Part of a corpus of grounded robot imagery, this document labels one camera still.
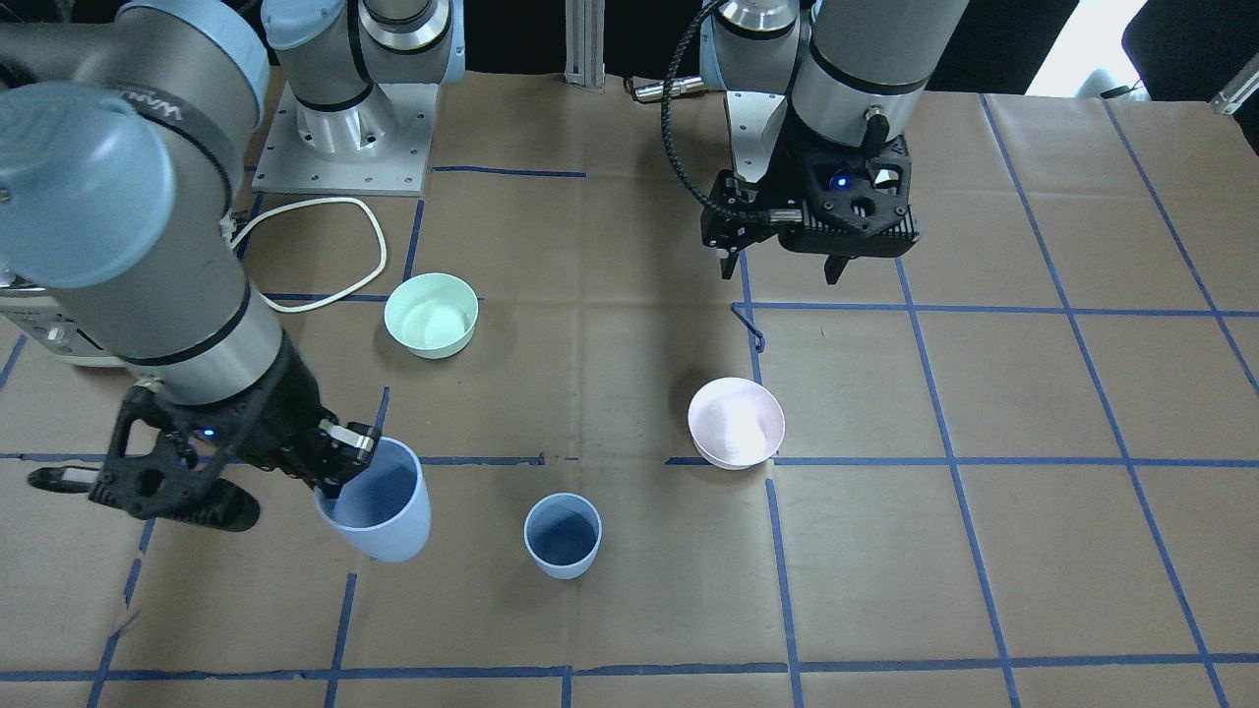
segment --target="black cable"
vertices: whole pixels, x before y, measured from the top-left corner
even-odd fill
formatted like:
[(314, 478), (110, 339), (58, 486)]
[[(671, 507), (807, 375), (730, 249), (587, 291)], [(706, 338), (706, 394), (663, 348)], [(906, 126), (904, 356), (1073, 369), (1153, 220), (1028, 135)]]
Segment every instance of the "black cable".
[(700, 185), (695, 184), (691, 175), (682, 166), (682, 159), (677, 155), (677, 146), (674, 145), (674, 123), (672, 123), (672, 102), (674, 102), (674, 82), (677, 79), (677, 69), (682, 64), (682, 54), (686, 48), (691, 44), (691, 39), (695, 33), (699, 31), (700, 25), (704, 20), (716, 10), (719, 5), (724, 5), (729, 0), (711, 0), (704, 8), (696, 13), (691, 19), (691, 24), (686, 25), (686, 31), (682, 33), (682, 39), (677, 43), (677, 49), (674, 50), (674, 58), (669, 62), (669, 71), (665, 72), (665, 93), (660, 100), (660, 136), (665, 141), (665, 155), (669, 156), (669, 164), (674, 166), (674, 171), (677, 173), (677, 179), (682, 180), (682, 186), (691, 193), (700, 204), (713, 209), (716, 215), (728, 220), (750, 220), (740, 219), (740, 214), (728, 209), (726, 207), (714, 202), (708, 194), (700, 189)]

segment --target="white cable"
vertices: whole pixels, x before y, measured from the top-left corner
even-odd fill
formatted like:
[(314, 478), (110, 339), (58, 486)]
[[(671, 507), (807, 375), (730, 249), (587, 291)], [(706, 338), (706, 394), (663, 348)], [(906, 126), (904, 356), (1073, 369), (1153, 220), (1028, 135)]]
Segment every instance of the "white cable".
[(277, 305), (269, 297), (263, 295), (262, 299), (267, 302), (267, 305), (272, 310), (277, 312), (308, 312), (311, 310), (322, 307), (324, 305), (330, 305), (345, 297), (346, 295), (350, 295), (355, 290), (359, 290), (364, 285), (368, 285), (385, 270), (385, 260), (387, 260), (385, 234), (383, 231), (380, 231), (380, 222), (376, 220), (376, 215), (371, 212), (371, 209), (366, 204), (353, 197), (324, 197), (320, 199), (307, 199), (306, 202), (297, 202), (296, 204), (287, 204), (285, 207), (277, 207), (274, 209), (263, 212), (257, 217), (249, 219), (249, 223), (247, 223), (244, 228), (240, 229), (239, 233), (237, 233), (234, 237), (232, 237), (230, 241), (228, 241), (228, 248), (230, 248), (232, 252), (235, 253), (235, 249), (240, 246), (240, 242), (244, 241), (244, 237), (249, 236), (249, 232), (253, 231), (253, 227), (258, 226), (263, 219), (269, 219), (276, 214), (283, 214), (285, 212), (292, 212), (293, 209), (301, 209), (303, 207), (315, 207), (317, 204), (354, 204), (358, 208), (363, 209), (363, 213), (368, 215), (368, 220), (371, 222), (371, 228), (375, 229), (376, 232), (376, 242), (380, 243), (380, 262), (376, 265), (374, 271), (368, 273), (368, 276), (360, 280), (359, 282), (351, 285), (350, 287), (346, 287), (345, 290), (335, 295), (329, 295), (327, 297), (315, 302), (307, 302), (305, 305), (296, 305), (290, 307), (287, 305)]

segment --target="cup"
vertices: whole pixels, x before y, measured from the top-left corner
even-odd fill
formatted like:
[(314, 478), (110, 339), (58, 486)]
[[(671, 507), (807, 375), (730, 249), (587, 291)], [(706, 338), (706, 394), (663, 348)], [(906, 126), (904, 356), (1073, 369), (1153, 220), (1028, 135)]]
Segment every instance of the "cup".
[(371, 464), (336, 499), (316, 488), (315, 510), (350, 545), (389, 563), (419, 553), (432, 525), (419, 459), (392, 437), (376, 442)]
[(472, 340), (480, 302), (472, 286), (448, 273), (408, 278), (385, 301), (385, 329), (424, 359), (444, 359)]
[(787, 432), (782, 406), (754, 380), (720, 378), (704, 384), (686, 411), (695, 448), (723, 470), (764, 462)]
[(570, 581), (587, 571), (603, 540), (603, 519), (584, 496), (560, 491), (525, 517), (525, 548), (544, 573)]

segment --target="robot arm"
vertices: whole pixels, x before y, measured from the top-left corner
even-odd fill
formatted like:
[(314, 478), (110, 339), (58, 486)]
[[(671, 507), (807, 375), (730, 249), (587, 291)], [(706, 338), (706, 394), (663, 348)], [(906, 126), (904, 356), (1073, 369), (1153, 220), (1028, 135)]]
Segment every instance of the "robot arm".
[[(919, 238), (901, 131), (967, 0), (818, 0), (811, 16), (797, 5), (714, 0), (696, 18), (705, 83), (787, 97), (763, 176), (723, 170), (709, 194), (689, 185), (725, 278), (738, 252), (776, 236), (789, 251), (827, 256), (832, 285), (851, 260), (898, 257)], [(665, 145), (677, 168), (670, 96), (666, 86)]]
[[(258, 517), (219, 479), (234, 459), (335, 498), (380, 433), (321, 406), (219, 231), (269, 73), (253, 30), (219, 3), (138, 0), (112, 25), (0, 25), (0, 66), (20, 84), (0, 92), (0, 260), (138, 379), (94, 479), (31, 484), (225, 530)], [(142, 456), (137, 422), (157, 431)]]

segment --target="table surface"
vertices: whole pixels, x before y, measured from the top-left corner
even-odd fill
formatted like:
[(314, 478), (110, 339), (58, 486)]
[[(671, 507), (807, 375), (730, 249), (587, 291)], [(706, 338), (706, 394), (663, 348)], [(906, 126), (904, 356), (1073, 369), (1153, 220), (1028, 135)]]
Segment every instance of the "table surface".
[[(721, 97), (676, 111), (708, 181)], [(424, 198), (366, 199), (385, 272), (281, 315), (325, 404), (421, 455), (428, 545), (370, 561), (251, 467), (228, 472), (263, 508), (243, 534), (28, 489), (99, 459), (131, 379), (3, 326), (0, 703), (1259, 704), (1259, 159), (1230, 118), (928, 93), (923, 241), (837, 286), (773, 242), (720, 280), (658, 108), (619, 89), (470, 74), (437, 120)], [(319, 207), (244, 265), (301, 301), (374, 251)], [(381, 320), (431, 271), (483, 296), (439, 362)], [(696, 457), (686, 404), (724, 375), (781, 401), (773, 461)], [(567, 583), (520, 532), (559, 490), (606, 527)]]

